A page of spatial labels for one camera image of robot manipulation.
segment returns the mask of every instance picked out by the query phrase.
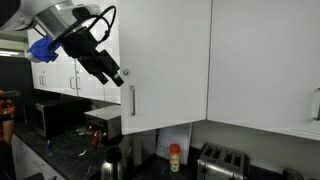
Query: red lid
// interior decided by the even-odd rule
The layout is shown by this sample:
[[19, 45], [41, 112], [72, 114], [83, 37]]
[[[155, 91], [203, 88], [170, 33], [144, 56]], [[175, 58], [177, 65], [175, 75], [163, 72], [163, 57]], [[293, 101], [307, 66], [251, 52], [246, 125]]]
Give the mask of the red lid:
[[171, 144], [170, 145], [170, 152], [179, 153], [180, 152], [179, 144]]

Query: toaster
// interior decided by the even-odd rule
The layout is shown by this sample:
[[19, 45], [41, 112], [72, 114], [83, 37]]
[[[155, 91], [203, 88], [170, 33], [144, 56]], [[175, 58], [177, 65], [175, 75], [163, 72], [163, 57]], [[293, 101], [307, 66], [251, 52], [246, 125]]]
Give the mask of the toaster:
[[195, 161], [197, 180], [247, 180], [250, 159], [239, 151], [204, 144]]

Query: robotic arm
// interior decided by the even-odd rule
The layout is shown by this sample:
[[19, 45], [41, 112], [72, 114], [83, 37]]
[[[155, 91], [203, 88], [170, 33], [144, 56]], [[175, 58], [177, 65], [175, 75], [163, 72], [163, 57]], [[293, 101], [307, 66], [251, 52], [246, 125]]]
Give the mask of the robotic arm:
[[[110, 10], [114, 10], [111, 23], [103, 17]], [[96, 50], [99, 43], [109, 37], [115, 14], [114, 6], [100, 14], [97, 5], [75, 6], [70, 0], [0, 0], [0, 30], [18, 31], [39, 25], [52, 39], [41, 42], [45, 47], [43, 51], [55, 51], [61, 45], [68, 56], [77, 59], [102, 84], [108, 82], [106, 74], [117, 86], [121, 86], [123, 80], [118, 74], [120, 67], [106, 50]], [[92, 18], [95, 20], [89, 27], [82, 26]], [[108, 30], [97, 41], [90, 29], [101, 19], [108, 25]]]

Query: black countertop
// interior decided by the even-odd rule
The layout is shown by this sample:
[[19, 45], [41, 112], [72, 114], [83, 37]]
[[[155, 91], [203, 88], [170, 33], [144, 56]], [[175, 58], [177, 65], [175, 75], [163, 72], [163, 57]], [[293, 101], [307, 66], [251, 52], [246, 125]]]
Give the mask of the black countertop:
[[16, 124], [15, 135], [65, 179], [87, 180], [100, 170], [104, 161], [106, 148], [100, 143], [94, 150], [92, 136], [80, 136], [75, 130], [51, 138], [50, 148], [47, 148], [47, 139], [24, 123]]
[[[76, 131], [51, 138], [51, 148], [47, 149], [47, 140], [35, 134], [27, 125], [17, 124], [15, 134], [34, 152], [43, 158], [64, 178], [69, 180], [100, 179], [99, 170], [104, 161], [106, 148], [101, 144], [94, 150], [91, 136], [80, 136]], [[80, 153], [87, 150], [84, 156]], [[194, 162], [198, 149], [190, 148], [188, 162]], [[181, 166], [180, 171], [172, 173], [168, 160], [152, 156], [140, 167], [136, 167], [130, 176], [134, 180], [192, 180], [194, 176], [192, 163]], [[283, 180], [277, 173], [250, 166], [250, 180]]]

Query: microwave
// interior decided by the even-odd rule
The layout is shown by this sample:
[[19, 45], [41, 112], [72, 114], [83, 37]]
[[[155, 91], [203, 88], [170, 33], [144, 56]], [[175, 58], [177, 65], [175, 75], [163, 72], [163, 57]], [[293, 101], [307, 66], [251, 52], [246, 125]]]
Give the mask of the microwave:
[[37, 134], [52, 138], [65, 130], [84, 124], [87, 100], [32, 99], [24, 102], [25, 121]]

